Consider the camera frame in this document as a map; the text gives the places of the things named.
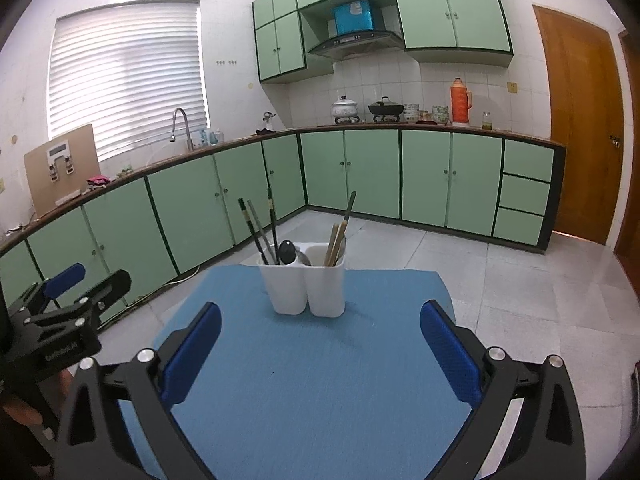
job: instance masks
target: pot lid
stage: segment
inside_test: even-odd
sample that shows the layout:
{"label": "pot lid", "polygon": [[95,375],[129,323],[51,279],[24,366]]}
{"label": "pot lid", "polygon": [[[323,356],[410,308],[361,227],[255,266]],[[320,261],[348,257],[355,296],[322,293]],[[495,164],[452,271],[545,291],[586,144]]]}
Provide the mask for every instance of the pot lid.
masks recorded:
{"label": "pot lid", "polygon": [[356,101],[352,101],[351,99],[347,99],[347,96],[343,95],[332,106],[335,106],[335,105],[356,105],[356,104],[358,104]]}
{"label": "pot lid", "polygon": [[384,96],[382,99],[380,99],[380,101],[376,101],[373,104],[378,106],[402,106],[400,103],[395,103],[393,101],[390,101],[387,96]]}

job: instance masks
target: window blind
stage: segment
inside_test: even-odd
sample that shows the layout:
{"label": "window blind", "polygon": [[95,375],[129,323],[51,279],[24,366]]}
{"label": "window blind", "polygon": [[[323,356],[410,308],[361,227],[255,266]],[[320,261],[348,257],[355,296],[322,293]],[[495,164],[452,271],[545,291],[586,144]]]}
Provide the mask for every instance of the window blind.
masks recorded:
{"label": "window blind", "polygon": [[[196,2],[89,10],[56,23],[49,138],[91,123],[98,160],[166,139],[176,107],[207,126]],[[176,134],[185,132],[182,115]]]}

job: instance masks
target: pot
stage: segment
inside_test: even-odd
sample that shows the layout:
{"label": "pot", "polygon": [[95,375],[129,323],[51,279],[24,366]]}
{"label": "pot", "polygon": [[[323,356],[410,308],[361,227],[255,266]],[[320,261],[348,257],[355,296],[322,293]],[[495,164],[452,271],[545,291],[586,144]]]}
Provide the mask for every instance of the pot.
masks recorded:
{"label": "pot", "polygon": [[377,116],[398,116],[404,111],[404,106],[393,101],[389,101],[388,97],[383,97],[380,101],[369,105],[369,111]]}
{"label": "pot", "polygon": [[351,99],[347,99],[346,96],[340,97],[334,104],[331,105],[332,117],[346,118],[358,116],[358,103]]}

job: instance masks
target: blue gripper pad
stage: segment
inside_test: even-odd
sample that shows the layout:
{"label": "blue gripper pad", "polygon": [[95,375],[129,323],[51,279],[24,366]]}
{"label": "blue gripper pad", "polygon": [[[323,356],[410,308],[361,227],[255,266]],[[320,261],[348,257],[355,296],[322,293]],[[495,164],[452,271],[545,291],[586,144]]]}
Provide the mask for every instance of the blue gripper pad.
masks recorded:
{"label": "blue gripper pad", "polygon": [[159,377],[160,399],[166,409],[184,401],[204,361],[218,340],[222,328],[222,314],[215,303],[204,304],[187,328],[171,332],[158,350],[171,355],[162,364]]}
{"label": "blue gripper pad", "polygon": [[420,311],[420,329],[458,400],[477,408],[482,400],[480,370],[430,302]]}
{"label": "blue gripper pad", "polygon": [[44,286],[45,297],[50,300],[55,300],[71,287],[84,280],[84,274],[83,264],[73,264],[68,269],[63,270],[47,281],[47,284]]}

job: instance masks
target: blue box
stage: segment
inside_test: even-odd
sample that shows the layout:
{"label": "blue box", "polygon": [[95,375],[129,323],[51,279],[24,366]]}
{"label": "blue box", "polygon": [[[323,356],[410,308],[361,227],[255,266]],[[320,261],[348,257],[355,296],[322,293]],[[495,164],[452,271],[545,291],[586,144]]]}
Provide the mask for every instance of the blue box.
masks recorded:
{"label": "blue box", "polygon": [[357,0],[334,8],[335,30],[340,36],[359,30],[384,30],[382,14],[369,0]]}

